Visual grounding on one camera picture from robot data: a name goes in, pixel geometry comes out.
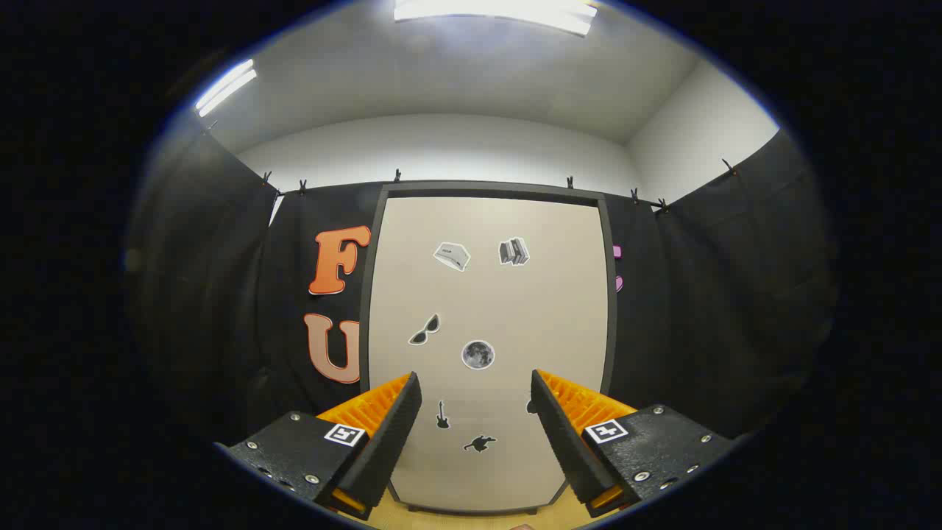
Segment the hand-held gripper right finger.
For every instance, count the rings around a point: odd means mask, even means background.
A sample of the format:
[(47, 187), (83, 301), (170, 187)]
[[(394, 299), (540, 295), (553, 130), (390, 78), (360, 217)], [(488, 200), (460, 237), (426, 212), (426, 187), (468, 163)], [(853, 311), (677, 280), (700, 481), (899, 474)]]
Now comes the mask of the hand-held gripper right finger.
[(566, 481), (592, 517), (669, 495), (737, 446), (669, 406), (636, 409), (545, 370), (531, 373), (531, 402)]

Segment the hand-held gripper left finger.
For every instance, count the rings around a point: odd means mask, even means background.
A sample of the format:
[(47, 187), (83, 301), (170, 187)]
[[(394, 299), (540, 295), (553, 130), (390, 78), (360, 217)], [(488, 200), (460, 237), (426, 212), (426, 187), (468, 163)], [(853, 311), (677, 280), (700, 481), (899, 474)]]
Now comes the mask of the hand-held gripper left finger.
[(390, 484), (422, 405), (408, 372), (317, 415), (289, 411), (235, 444), (226, 460), (309, 509), (368, 520)]

